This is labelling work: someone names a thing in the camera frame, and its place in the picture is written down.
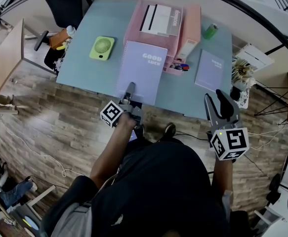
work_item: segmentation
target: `light blue desk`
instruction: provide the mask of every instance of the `light blue desk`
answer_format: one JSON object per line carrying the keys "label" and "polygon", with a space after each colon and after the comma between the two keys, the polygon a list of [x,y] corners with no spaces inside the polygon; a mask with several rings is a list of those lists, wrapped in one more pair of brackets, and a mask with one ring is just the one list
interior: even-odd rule
{"label": "light blue desk", "polygon": [[[136,4],[137,0],[96,0],[77,29],[64,58],[57,82],[114,96],[124,50],[123,38]],[[214,21],[203,17],[203,31],[211,23]],[[216,94],[194,84],[201,49],[204,49],[225,61],[221,89],[227,93],[230,91],[232,35],[224,26],[220,24],[218,26],[216,35],[211,40],[202,39],[189,55],[187,64],[190,66],[190,71],[182,76],[163,72],[156,107],[183,113],[189,117],[206,119],[204,95],[209,93],[219,110]],[[93,43],[98,36],[109,36],[116,40],[107,61],[89,58]]]}

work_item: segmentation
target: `hand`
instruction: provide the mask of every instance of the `hand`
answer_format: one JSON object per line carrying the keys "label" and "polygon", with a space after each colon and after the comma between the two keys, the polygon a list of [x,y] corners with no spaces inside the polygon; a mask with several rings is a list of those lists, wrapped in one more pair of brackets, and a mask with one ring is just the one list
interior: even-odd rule
{"label": "hand", "polygon": [[133,130],[136,124],[137,122],[133,120],[128,113],[123,113],[119,118],[118,127],[122,126]]}

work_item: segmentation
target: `floor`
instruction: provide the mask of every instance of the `floor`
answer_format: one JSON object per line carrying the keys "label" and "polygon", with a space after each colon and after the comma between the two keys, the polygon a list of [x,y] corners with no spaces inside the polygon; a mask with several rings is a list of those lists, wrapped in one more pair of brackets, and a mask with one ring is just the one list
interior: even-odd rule
{"label": "floor", "polygon": [[[25,56],[42,64],[44,52],[33,51],[34,40],[25,41]],[[0,157],[8,163],[8,171],[18,181],[29,175],[39,189],[33,198],[46,190],[50,184],[69,187],[77,174],[66,171],[72,169],[89,175],[93,163],[106,146],[110,129],[99,119],[102,108],[111,100],[110,96],[87,92],[78,88],[61,85],[56,78],[41,69],[30,70],[22,67],[12,75],[3,94],[14,95],[18,115],[0,116]],[[278,130],[278,123],[286,119],[285,114],[254,117],[273,99],[255,87],[250,91],[249,108],[242,110],[243,125],[252,133]],[[206,120],[187,118],[171,111],[144,106],[145,137],[158,140],[169,122],[174,122],[177,130],[199,138],[206,138],[209,123]],[[250,149],[247,157],[254,161],[263,173],[242,157],[234,163],[234,210],[245,210],[250,217],[253,211],[262,209],[269,193],[270,178],[280,173],[288,152],[288,125],[273,141],[259,150]],[[215,154],[209,150],[209,143],[188,136],[177,136],[200,156],[208,171],[213,170]],[[270,141],[270,137],[252,136],[250,145],[258,148]],[[57,187],[35,207],[40,215],[53,205],[66,189]]]}

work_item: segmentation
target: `green can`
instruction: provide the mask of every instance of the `green can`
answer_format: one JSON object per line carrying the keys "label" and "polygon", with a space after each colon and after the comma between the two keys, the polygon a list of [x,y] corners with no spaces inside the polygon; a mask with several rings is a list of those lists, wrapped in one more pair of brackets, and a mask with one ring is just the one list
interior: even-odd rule
{"label": "green can", "polygon": [[217,30],[218,26],[216,24],[211,24],[203,34],[204,39],[210,40],[216,34]]}

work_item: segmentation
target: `black t-shirt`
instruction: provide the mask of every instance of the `black t-shirt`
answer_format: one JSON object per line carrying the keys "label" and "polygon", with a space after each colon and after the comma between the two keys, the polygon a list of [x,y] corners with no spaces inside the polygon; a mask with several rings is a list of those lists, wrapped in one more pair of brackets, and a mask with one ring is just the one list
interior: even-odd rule
{"label": "black t-shirt", "polygon": [[91,210],[92,237],[161,237],[168,230],[182,237],[224,237],[230,231],[202,161],[173,142],[126,156],[113,185],[92,199]]}

